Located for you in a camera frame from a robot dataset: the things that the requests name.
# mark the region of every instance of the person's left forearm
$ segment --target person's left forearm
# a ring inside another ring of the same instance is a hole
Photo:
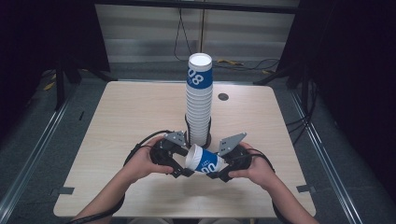
[[[99,214],[114,207],[125,191],[136,182],[131,176],[128,176],[122,169],[107,183],[107,185],[100,191],[100,193],[73,219],[87,217]],[[111,216],[99,219],[93,223],[108,223]]]

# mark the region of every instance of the black horizontal bar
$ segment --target black horizontal bar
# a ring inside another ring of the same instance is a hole
[[[225,11],[248,11],[297,14],[309,12],[308,9],[297,7],[268,7],[259,5],[226,4],[214,2],[195,2],[195,1],[154,1],[154,0],[92,0],[95,4],[116,5],[116,6],[138,6],[138,7],[180,7],[195,9],[213,9]]]

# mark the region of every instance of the human hand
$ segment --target human hand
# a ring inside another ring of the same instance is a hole
[[[140,178],[146,177],[151,173],[170,174],[173,168],[170,166],[162,166],[152,163],[149,155],[151,148],[162,140],[163,137],[151,138],[143,147],[139,148],[132,158],[121,169],[131,183],[134,183]]]
[[[253,148],[251,145],[241,142],[239,144],[245,149]],[[254,150],[247,151],[250,154],[259,154]],[[250,166],[246,170],[231,171],[228,173],[229,177],[244,177],[250,179],[253,183],[260,185],[262,188],[268,190],[270,184],[277,179],[274,171],[268,164],[268,162],[261,157],[253,157]]]

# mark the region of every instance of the light wood tabletop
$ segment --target light wood tabletop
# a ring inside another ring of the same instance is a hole
[[[220,93],[229,96],[221,101]],[[125,158],[148,135],[159,130],[186,131],[185,83],[110,82],[64,183],[58,217],[73,217],[122,167]],[[316,213],[309,192],[299,193],[304,176],[274,92],[269,87],[214,84],[212,143],[246,132],[243,140],[261,150],[297,200]],[[185,158],[176,156],[184,167]],[[275,217],[269,194],[245,178],[228,183],[195,173],[190,177],[151,174],[133,184],[114,217]]]

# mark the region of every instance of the blue band on cup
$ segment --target blue band on cup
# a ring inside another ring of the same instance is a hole
[[[195,171],[206,174],[213,173],[216,171],[217,165],[218,156],[203,148],[201,160],[199,161],[197,168],[195,168]]]
[[[213,83],[212,69],[204,72],[197,72],[189,68],[187,72],[187,83],[189,86],[202,90],[210,87]]]

